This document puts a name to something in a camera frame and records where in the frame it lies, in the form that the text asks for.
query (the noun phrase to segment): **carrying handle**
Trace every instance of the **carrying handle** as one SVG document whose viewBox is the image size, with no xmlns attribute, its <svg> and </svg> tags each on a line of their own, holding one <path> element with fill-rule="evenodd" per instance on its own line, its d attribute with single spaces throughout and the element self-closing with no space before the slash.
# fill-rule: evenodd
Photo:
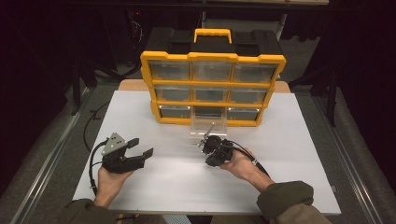
<svg viewBox="0 0 396 224">
<path fill-rule="evenodd" d="M 195 29 L 194 43 L 197 42 L 198 35 L 212 35 L 212 36 L 224 36 L 228 37 L 228 42 L 231 44 L 231 31 L 228 29 Z"/>
</svg>

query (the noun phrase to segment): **white table surface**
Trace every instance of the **white table surface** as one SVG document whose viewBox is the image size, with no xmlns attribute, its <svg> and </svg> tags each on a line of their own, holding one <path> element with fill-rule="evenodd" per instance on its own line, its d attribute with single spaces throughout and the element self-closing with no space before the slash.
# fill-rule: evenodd
<svg viewBox="0 0 396 224">
<path fill-rule="evenodd" d="M 140 138 L 127 157 L 154 147 L 154 154 L 126 181 L 110 209 L 139 214 L 258 215 L 259 192 L 219 167 L 190 142 L 190 126 L 160 124 L 150 111 L 148 91 L 115 91 L 95 146 L 112 133 Z M 227 139 L 253 151 L 275 182 L 303 180 L 314 188 L 314 206 L 325 215 L 341 214 L 318 158 L 297 100 L 274 93 L 259 127 L 229 127 Z M 99 148 L 94 161 L 102 159 Z M 88 164 L 74 199 L 90 198 Z M 93 176 L 97 183 L 97 169 Z"/>
</svg>

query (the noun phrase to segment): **dark background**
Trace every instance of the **dark background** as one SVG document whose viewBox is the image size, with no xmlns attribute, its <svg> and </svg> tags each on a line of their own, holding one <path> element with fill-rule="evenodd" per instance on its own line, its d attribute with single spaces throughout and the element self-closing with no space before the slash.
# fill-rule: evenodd
<svg viewBox="0 0 396 224">
<path fill-rule="evenodd" d="M 307 74 L 338 59 L 335 66 L 338 86 L 368 148 L 396 189 L 392 178 L 396 171 L 396 98 L 392 95 L 396 81 L 396 31 L 392 25 L 396 19 L 395 4 L 357 0 L 331 4 L 359 6 L 361 10 L 327 16 L 290 13 L 282 38 L 297 35 L 305 41 L 320 37 Z M 132 13 L 134 20 L 144 27 L 144 36 L 149 35 L 153 26 L 193 29 L 199 23 L 199 12 L 195 11 L 156 11 L 155 17 L 145 10 L 133 9 Z M 215 16 L 238 19 L 234 13 Z M 255 13 L 237 16 L 265 19 Z M 64 93 L 71 85 L 75 59 L 85 57 L 117 69 L 109 38 L 131 33 L 128 25 L 106 26 L 103 17 L 101 9 L 61 7 L 48 0 L 0 4 L 3 110 L 0 168 L 4 171 L 1 193 L 37 137 L 65 105 Z M 128 59 L 130 62 L 137 62 L 144 43 L 143 40 Z M 85 76 L 92 77 L 92 71 L 85 71 Z M 305 84 L 315 82 L 316 78 Z"/>
</svg>

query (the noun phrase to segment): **jacket sleeve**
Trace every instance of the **jacket sleeve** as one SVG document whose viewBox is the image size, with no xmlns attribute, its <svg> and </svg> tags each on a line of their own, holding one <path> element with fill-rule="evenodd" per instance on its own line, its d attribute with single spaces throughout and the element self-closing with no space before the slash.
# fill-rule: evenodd
<svg viewBox="0 0 396 224">
<path fill-rule="evenodd" d="M 61 212 L 60 224 L 113 224 L 115 216 L 92 200 L 79 199 L 68 204 Z"/>
<path fill-rule="evenodd" d="M 313 195 L 314 189 L 303 181 L 276 183 L 260 194 L 257 205 L 274 223 L 330 223 L 311 205 Z"/>
</svg>

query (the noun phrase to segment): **human hand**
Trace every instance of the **human hand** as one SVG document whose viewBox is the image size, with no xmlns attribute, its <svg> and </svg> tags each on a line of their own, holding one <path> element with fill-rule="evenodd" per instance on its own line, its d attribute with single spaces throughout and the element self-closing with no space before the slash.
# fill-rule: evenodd
<svg viewBox="0 0 396 224">
<path fill-rule="evenodd" d="M 234 176 L 246 180 L 253 185 L 259 192 L 265 191 L 268 186 L 275 182 L 263 173 L 252 161 L 238 150 L 233 150 L 233 157 L 230 161 L 224 162 L 219 166 L 223 170 L 231 172 Z"/>
<path fill-rule="evenodd" d="M 119 194 L 125 180 L 133 173 L 134 171 L 124 174 L 114 174 L 101 166 L 98 171 L 98 190 L 93 201 L 95 205 L 108 208 L 114 198 Z"/>
</svg>

